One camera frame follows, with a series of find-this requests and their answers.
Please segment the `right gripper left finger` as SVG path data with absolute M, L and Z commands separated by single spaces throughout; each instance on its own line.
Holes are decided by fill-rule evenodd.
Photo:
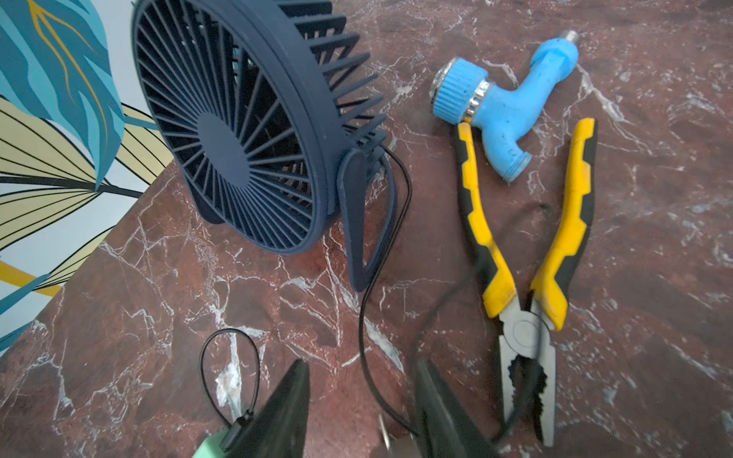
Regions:
M 263 410 L 225 435 L 226 457 L 303 457 L 310 400 L 309 365 L 296 360 Z

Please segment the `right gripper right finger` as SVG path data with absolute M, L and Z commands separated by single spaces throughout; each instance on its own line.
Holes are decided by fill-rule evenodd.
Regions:
M 423 457 L 498 456 L 429 360 L 417 363 L 415 400 L 416 442 Z

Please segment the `green usb charger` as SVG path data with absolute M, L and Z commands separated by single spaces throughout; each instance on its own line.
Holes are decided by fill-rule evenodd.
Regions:
M 221 443 L 227 433 L 228 431 L 220 431 L 207 436 L 193 454 L 193 458 L 225 458 L 226 451 L 221 446 Z

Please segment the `pink usb charger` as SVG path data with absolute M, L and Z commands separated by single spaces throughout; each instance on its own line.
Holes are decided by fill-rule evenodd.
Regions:
M 394 438 L 389 434 L 382 414 L 379 415 L 379 433 L 382 442 L 371 452 L 370 458 L 422 457 L 416 442 L 410 435 Z

